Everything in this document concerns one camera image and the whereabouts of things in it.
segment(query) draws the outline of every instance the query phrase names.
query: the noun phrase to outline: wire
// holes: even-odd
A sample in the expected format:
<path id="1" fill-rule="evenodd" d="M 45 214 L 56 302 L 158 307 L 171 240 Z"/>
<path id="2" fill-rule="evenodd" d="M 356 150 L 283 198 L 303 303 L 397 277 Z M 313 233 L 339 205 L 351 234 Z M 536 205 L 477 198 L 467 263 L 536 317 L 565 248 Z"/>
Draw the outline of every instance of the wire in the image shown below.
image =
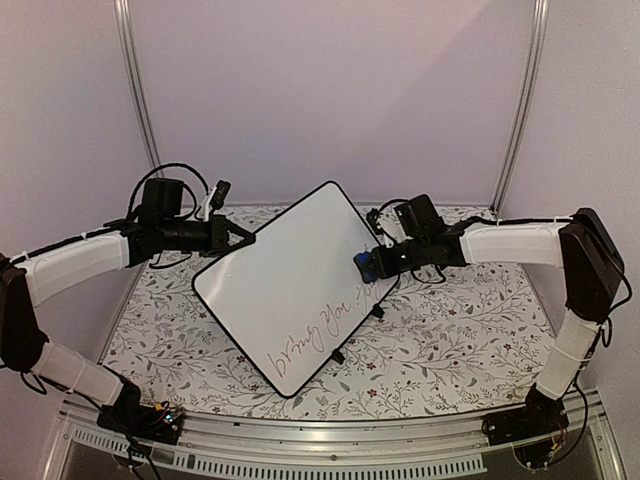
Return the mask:
<path id="1" fill-rule="evenodd" d="M 441 284 L 445 283 L 447 281 L 447 277 L 444 275 L 444 273 L 442 273 L 442 270 L 440 269 L 440 267 L 438 265 L 434 265 L 434 267 L 435 267 L 436 273 L 440 277 L 440 280 L 438 280 L 436 282 L 427 282 L 425 280 L 422 280 L 422 279 L 418 278 L 418 276 L 416 275 L 416 273 L 413 270 L 411 270 L 411 276 L 417 282 L 424 283 L 425 285 L 441 285 Z"/>
<path id="2" fill-rule="evenodd" d="M 608 335 L 605 335 L 605 330 L 601 330 L 601 338 L 602 338 L 602 346 L 604 348 L 609 348 L 611 345 L 611 338 L 613 337 L 613 322 L 611 321 L 611 317 L 607 317 L 605 320 L 605 325 L 607 325 L 606 332 Z"/>
<path id="3" fill-rule="evenodd" d="M 198 172 L 191 165 L 187 165 L 186 163 L 167 163 L 167 164 L 164 164 L 164 165 L 160 165 L 159 167 L 156 167 L 156 168 L 150 170 L 136 184 L 135 188 L 133 189 L 133 192 L 131 193 L 131 197 L 129 198 L 129 207 L 127 208 L 127 219 L 131 220 L 132 218 L 135 218 L 133 204 L 136 201 L 136 195 L 138 194 L 138 191 L 140 190 L 140 187 L 142 187 L 144 182 L 147 181 L 147 179 L 151 178 L 153 175 L 155 175 L 160 170 L 164 170 L 166 168 L 174 168 L 174 167 L 175 168 L 184 168 L 185 170 L 189 170 L 191 173 L 193 173 L 198 178 L 198 180 L 200 180 L 200 183 L 204 187 L 205 195 L 207 194 L 207 192 L 209 192 L 209 184 L 204 179 L 204 177 L 202 175 L 200 175 L 200 172 Z M 197 208 L 197 205 L 196 205 L 197 202 L 195 200 L 195 195 L 193 194 L 193 191 L 191 191 L 190 193 L 191 193 L 191 195 L 193 197 L 193 200 L 194 200 L 194 202 L 193 202 L 194 203 L 194 207 L 193 207 L 193 211 L 189 215 L 193 214 L 196 211 L 196 208 Z"/>
<path id="4" fill-rule="evenodd" d="M 40 380 L 40 378 L 33 373 L 31 375 L 36 380 L 39 388 L 27 382 L 27 377 L 25 376 L 24 372 L 20 372 L 20 378 L 22 379 L 22 383 L 24 383 L 27 387 L 29 387 L 30 390 L 33 390 L 39 395 L 43 395 L 43 396 L 46 395 L 47 389 L 44 388 L 44 385 L 42 384 L 42 381 Z"/>
<path id="5" fill-rule="evenodd" d="M 513 220 L 488 220 L 474 215 L 463 220 L 463 222 L 482 223 L 483 225 L 526 225 L 527 223 L 569 223 L 571 218 L 516 218 Z"/>
<path id="6" fill-rule="evenodd" d="M 129 456 L 129 471 L 131 473 L 133 473 L 133 475 L 138 479 L 138 480 L 144 480 L 144 478 L 142 477 L 142 475 L 140 475 L 136 469 L 140 468 L 140 465 L 135 466 L 133 463 L 133 453 L 131 451 L 131 448 L 127 449 L 127 454 Z"/>
<path id="7" fill-rule="evenodd" d="M 11 263 L 13 265 L 17 265 L 19 263 L 22 263 L 26 260 L 28 260 L 29 258 L 33 258 L 33 257 L 37 257 L 38 255 L 42 255 L 43 253 L 47 253 L 50 252 L 52 250 L 56 250 L 58 248 L 62 248 L 62 247 L 66 247 L 67 245 L 71 245 L 72 243 L 77 243 L 77 242 L 81 242 L 83 240 L 89 239 L 89 238 L 93 238 L 93 237 L 97 237 L 99 235 L 104 235 L 105 233 L 110 233 L 117 230 L 117 227 L 107 227 L 107 228 L 100 228 L 98 230 L 94 230 L 92 232 L 87 233 L 86 235 L 76 235 L 75 237 L 69 237 L 65 240 L 61 240 L 57 243 L 52 243 L 51 245 L 47 245 L 46 247 L 41 247 L 38 248 L 37 250 L 33 250 L 32 252 L 27 253 L 26 255 L 22 255 L 20 257 L 14 258 Z"/>
<path id="8" fill-rule="evenodd" d="M 193 253 L 189 252 L 189 254 L 186 257 L 181 258 L 180 260 L 176 260 L 175 262 L 167 263 L 165 265 L 158 265 L 158 263 L 160 263 L 160 259 L 162 258 L 162 252 L 161 252 L 160 255 L 158 256 L 158 260 L 156 260 L 155 263 L 149 264 L 149 268 L 151 270 L 166 270 L 167 268 L 175 267 L 176 265 L 180 265 L 181 263 L 186 262 L 192 256 L 193 256 Z"/>
<path id="9" fill-rule="evenodd" d="M 560 457 L 558 459 L 551 460 L 551 462 L 548 465 L 549 467 L 551 465 L 557 465 L 558 463 L 560 463 L 564 459 L 566 459 L 569 455 L 571 455 L 573 453 L 573 451 L 580 444 L 580 440 L 582 440 L 582 437 L 584 436 L 584 434 L 585 434 L 585 432 L 587 430 L 587 423 L 589 421 L 589 402 L 587 401 L 587 396 L 584 394 L 582 389 L 578 386 L 578 375 L 579 374 L 580 374 L 580 372 L 578 372 L 576 374 L 576 378 L 573 381 L 573 386 L 575 387 L 575 389 L 578 391 L 578 393 L 582 397 L 582 402 L 584 404 L 584 419 L 582 420 L 582 428 L 580 429 L 580 433 L 578 434 L 578 438 L 576 438 L 576 441 L 573 442 L 573 445 L 571 445 L 571 448 L 569 448 L 569 450 L 567 450 L 567 453 L 565 453 L 562 457 Z"/>
<path id="10" fill-rule="evenodd" d="M 120 429 L 120 433 L 122 433 L 125 438 L 127 439 L 127 441 L 131 444 L 131 446 L 138 451 L 139 453 L 141 453 L 144 458 L 147 460 L 147 462 L 149 462 L 149 466 L 151 467 L 151 470 L 153 471 L 153 474 L 156 477 L 156 480 L 162 480 L 160 477 L 160 472 L 158 472 L 158 469 L 156 468 L 155 463 L 153 463 L 153 460 L 151 460 L 151 455 L 149 455 L 146 450 L 144 448 L 142 448 L 142 445 L 140 445 L 140 442 L 138 442 L 135 438 L 133 438 L 128 432 L 127 432 L 127 428 L 124 427 L 123 425 L 120 424 L 120 422 L 114 420 L 114 418 L 109 414 L 109 412 L 107 412 L 104 408 L 102 408 L 100 405 L 98 405 L 91 397 L 83 394 L 83 393 L 79 393 L 79 392 L 75 392 L 78 395 L 80 395 L 82 398 L 84 398 L 87 402 L 89 402 L 91 405 L 93 405 L 94 408 L 96 408 L 100 413 L 102 413 L 105 417 L 107 417 L 109 419 L 109 421 L 111 423 L 113 423 L 113 425 L 115 425 L 116 427 L 118 427 L 118 429 Z"/>

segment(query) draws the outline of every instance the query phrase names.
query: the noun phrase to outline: white dry erase board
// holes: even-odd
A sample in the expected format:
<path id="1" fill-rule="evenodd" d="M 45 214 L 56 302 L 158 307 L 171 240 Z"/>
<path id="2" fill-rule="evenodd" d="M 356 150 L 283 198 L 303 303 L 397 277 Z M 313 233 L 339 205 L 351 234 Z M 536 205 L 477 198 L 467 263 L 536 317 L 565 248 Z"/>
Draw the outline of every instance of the white dry erase board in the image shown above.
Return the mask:
<path id="1" fill-rule="evenodd" d="M 193 289 L 244 356 L 289 398 L 393 288 L 365 285 L 353 257 L 379 244 L 327 182 L 196 274 Z"/>

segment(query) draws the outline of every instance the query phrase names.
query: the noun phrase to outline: white wall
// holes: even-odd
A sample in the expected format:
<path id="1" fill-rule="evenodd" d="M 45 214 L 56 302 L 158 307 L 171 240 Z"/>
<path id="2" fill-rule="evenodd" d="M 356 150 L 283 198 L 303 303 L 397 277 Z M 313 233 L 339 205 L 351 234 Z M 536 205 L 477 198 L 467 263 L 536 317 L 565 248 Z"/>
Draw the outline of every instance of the white wall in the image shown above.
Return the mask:
<path id="1" fill-rule="evenodd" d="M 534 3 L 132 2 L 160 157 L 231 181 L 231 202 L 333 178 L 354 200 L 489 204 Z"/>
<path id="2" fill-rule="evenodd" d="M 13 255 L 121 217 L 147 160 L 112 1 L 1 2 L 0 45 L 0 251 Z M 41 329 L 96 358 L 131 273 L 50 300 Z M 37 478 L 61 400 L 0 371 L 0 478 Z"/>
<path id="3" fill-rule="evenodd" d="M 504 216 L 595 208 L 640 290 L 640 3 L 550 3 L 541 70 Z M 530 273 L 557 325 L 565 300 L 562 275 Z M 614 314 L 613 345 L 600 348 L 587 370 L 629 478 L 640 478 L 639 316 L 638 300 Z"/>

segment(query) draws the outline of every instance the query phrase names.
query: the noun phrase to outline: zip tie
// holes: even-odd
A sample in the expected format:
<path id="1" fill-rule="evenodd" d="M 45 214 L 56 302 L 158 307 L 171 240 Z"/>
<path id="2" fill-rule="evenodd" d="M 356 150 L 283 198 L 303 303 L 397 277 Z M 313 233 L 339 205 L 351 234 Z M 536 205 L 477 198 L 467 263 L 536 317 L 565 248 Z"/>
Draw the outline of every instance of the zip tie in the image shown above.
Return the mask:
<path id="1" fill-rule="evenodd" d="M 82 358 L 82 368 L 80 369 L 80 373 L 78 373 L 78 376 L 76 377 L 75 382 L 73 382 L 73 385 L 71 386 L 71 388 L 69 388 L 69 392 L 71 393 L 73 393 L 78 383 L 80 383 L 80 377 L 82 377 L 82 374 L 84 373 L 84 369 L 87 367 L 87 360 L 84 357 L 80 357 L 80 358 Z"/>

